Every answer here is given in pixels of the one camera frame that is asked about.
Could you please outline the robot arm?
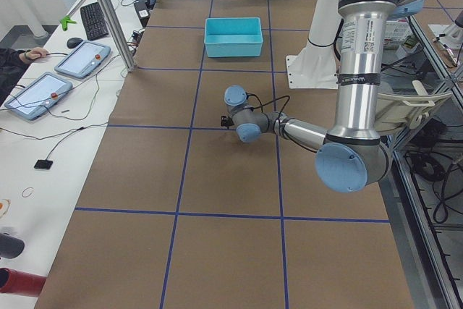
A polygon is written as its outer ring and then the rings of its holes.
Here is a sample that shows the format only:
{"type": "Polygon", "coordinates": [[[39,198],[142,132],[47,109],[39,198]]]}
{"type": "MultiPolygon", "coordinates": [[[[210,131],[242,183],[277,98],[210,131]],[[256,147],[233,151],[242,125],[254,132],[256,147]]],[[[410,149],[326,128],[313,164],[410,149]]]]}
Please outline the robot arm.
{"type": "Polygon", "coordinates": [[[272,132],[315,154],[315,170],[337,192],[355,192],[381,180],[391,155],[375,130],[378,88],[386,22],[419,12],[424,0],[339,0],[343,19],[336,116],[332,128],[288,117],[283,112],[256,112],[247,93],[233,85],[224,100],[229,121],[240,140],[252,142],[272,132]]]}

